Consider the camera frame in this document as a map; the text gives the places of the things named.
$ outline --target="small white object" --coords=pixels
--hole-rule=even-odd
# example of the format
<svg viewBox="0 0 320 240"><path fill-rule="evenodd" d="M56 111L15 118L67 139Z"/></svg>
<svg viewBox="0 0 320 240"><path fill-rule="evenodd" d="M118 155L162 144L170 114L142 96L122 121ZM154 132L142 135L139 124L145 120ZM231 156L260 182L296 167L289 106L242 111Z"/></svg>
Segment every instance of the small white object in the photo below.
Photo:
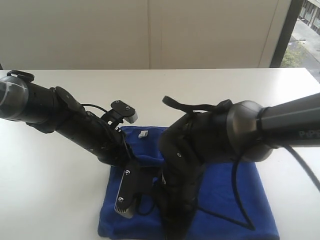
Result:
<svg viewBox="0 0 320 240"><path fill-rule="evenodd" d="M142 138L145 138L146 136L148 136L148 131L144 130L140 132L138 138L142 139Z"/></svg>

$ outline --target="black strap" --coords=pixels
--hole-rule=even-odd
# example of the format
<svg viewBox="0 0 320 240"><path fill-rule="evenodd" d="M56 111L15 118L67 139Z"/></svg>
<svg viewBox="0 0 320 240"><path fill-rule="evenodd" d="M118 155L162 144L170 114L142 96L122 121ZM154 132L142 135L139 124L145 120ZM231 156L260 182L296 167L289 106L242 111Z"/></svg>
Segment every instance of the black strap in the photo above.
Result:
<svg viewBox="0 0 320 240"><path fill-rule="evenodd" d="M164 96L162 102L173 109L181 110L187 114L192 113L193 111L208 111L214 113L222 113L229 110L230 107L233 105L233 103L229 99L220 102L218 105L187 105L180 103L169 96Z"/></svg>

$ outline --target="white table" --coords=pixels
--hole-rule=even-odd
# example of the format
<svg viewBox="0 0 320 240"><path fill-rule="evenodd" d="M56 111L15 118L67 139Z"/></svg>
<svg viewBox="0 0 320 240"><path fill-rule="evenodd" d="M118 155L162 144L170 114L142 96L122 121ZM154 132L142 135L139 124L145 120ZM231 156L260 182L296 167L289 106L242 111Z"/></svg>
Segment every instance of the white table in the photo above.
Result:
<svg viewBox="0 0 320 240"><path fill-rule="evenodd" d="M140 126L169 126L182 115L161 102L164 95L186 104L229 98L273 106L320 92L303 68L30 72L36 84L61 86L80 103L109 109L121 99L137 110ZM101 239L109 166L58 133L45 135L22 122L0 119L0 133L0 239ZM320 149L298 151L320 177ZM281 239L319 239L320 193L296 160L278 149L257 167Z"/></svg>

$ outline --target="robotic arm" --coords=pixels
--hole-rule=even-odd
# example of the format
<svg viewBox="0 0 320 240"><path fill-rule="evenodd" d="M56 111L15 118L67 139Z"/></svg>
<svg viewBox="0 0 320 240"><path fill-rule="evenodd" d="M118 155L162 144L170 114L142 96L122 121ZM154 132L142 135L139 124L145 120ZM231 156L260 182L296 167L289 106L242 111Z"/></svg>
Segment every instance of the robotic arm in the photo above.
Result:
<svg viewBox="0 0 320 240"><path fill-rule="evenodd" d="M260 162L279 147L320 146L320 93L273 107L230 100L185 105L166 96L163 102L185 115L159 138L163 166L140 167L117 127L123 119L135 122L134 108L117 100L110 111L100 108L105 111L100 118L63 88L47 89L33 80L32 74L16 70L0 79L0 118L26 122L43 133L57 131L101 162L123 168L115 210L132 217L137 194L150 194L167 239L186 234L206 163Z"/></svg>

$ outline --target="blue cloth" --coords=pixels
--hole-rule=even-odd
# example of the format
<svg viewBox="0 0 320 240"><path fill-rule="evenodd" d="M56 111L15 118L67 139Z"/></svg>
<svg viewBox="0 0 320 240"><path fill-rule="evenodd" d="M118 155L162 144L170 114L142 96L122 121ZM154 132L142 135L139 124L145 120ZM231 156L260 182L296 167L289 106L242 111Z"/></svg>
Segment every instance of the blue cloth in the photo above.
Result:
<svg viewBox="0 0 320 240"><path fill-rule="evenodd" d="M158 166L163 158L157 148L159 135L164 127L122 127L126 140L142 165ZM142 130L148 136L138 138ZM244 222L237 207L231 185L232 164L208 164L198 195L198 205L204 209L223 214ZM127 219L114 210L115 201L123 172L112 167L100 212L98 234L111 239L163 240L159 211L157 208L148 216L135 214ZM277 227L265 195L256 165L240 163L237 172L238 191L243 206L256 230L251 231L223 219L197 211L186 235L187 240L278 240ZM147 212L151 199L142 198L141 212Z"/></svg>

